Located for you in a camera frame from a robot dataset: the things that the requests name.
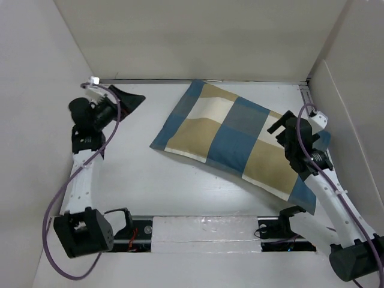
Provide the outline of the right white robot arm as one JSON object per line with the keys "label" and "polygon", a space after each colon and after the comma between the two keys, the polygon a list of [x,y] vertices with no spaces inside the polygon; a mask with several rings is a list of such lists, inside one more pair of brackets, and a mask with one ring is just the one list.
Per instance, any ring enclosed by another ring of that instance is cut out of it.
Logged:
{"label": "right white robot arm", "polygon": [[268,128],[284,148],[284,156],[300,180],[314,193],[333,227],[321,225],[304,208],[295,206],[282,210],[277,229],[284,236],[303,236],[327,255],[332,270],[345,282],[371,273],[378,273],[383,286],[383,237],[363,219],[347,191],[342,188],[336,171],[327,156],[314,148],[319,132],[327,125],[320,112],[302,119],[287,111]]}

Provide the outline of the plaid beige blue pillowcase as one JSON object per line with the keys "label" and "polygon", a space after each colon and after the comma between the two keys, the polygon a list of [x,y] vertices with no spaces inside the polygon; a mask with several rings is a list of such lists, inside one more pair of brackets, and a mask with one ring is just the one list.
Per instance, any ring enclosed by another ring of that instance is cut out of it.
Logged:
{"label": "plaid beige blue pillowcase", "polygon": [[231,173],[314,214],[315,194],[267,132],[280,117],[246,98],[194,80],[150,147]]}

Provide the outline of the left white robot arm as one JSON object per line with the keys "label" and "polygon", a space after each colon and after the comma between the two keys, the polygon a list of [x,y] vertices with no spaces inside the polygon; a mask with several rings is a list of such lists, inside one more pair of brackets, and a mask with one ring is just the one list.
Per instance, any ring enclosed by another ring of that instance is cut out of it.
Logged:
{"label": "left white robot arm", "polygon": [[113,85],[108,90],[117,97],[117,104],[105,90],[94,88],[100,95],[97,100],[80,97],[68,105],[74,122],[71,142],[75,177],[70,182],[70,198],[64,213],[55,218],[53,227],[69,258],[110,251],[116,234],[127,238],[134,229],[133,222],[125,217],[116,219],[112,228],[92,203],[104,161],[103,129],[112,121],[124,120],[145,100],[143,95],[124,92]]}

